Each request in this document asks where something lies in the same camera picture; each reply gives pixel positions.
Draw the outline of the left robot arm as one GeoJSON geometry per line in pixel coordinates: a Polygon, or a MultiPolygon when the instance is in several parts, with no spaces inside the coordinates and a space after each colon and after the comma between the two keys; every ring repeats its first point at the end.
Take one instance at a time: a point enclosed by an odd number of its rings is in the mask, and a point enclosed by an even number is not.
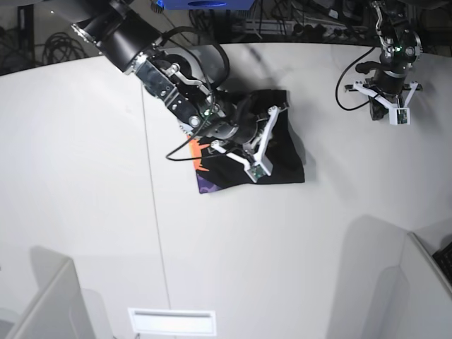
{"type": "Polygon", "coordinates": [[[381,53],[378,61],[356,65],[356,72],[368,74],[372,71],[374,75],[363,82],[356,81],[352,89],[369,98],[374,121],[388,117],[391,125],[409,125],[409,103],[422,86],[416,81],[407,83],[405,80],[422,53],[422,43],[400,2],[371,1],[370,7],[376,14],[375,32],[381,53]]]}

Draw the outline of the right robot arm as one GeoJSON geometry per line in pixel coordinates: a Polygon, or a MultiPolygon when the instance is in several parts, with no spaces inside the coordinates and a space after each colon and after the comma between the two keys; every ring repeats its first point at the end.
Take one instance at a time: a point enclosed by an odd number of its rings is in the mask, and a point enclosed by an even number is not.
{"type": "Polygon", "coordinates": [[[221,146],[243,148],[250,154],[268,147],[276,118],[253,111],[258,93],[236,95],[221,89],[230,75],[230,60],[217,42],[212,46],[222,60],[220,74],[211,80],[200,66],[202,76],[197,78],[189,60],[164,48],[175,35],[196,33],[193,28],[160,32],[131,9],[129,1],[48,1],[47,5],[122,73],[134,74],[190,138],[214,138],[221,146]]]}

